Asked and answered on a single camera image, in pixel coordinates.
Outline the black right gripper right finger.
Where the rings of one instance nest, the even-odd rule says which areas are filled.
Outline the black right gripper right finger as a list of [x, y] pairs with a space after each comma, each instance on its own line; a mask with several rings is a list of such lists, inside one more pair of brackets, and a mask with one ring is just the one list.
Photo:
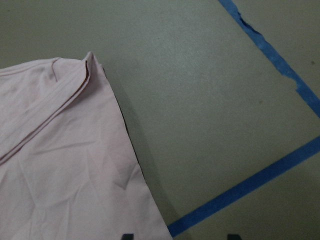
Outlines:
[[228, 234], [227, 240], [242, 240], [239, 234]]

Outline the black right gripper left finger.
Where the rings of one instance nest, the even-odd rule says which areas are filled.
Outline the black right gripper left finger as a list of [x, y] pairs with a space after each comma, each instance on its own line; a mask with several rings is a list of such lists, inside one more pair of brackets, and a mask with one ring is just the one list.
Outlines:
[[124, 233], [121, 236], [121, 240], [134, 240], [134, 234], [133, 233]]

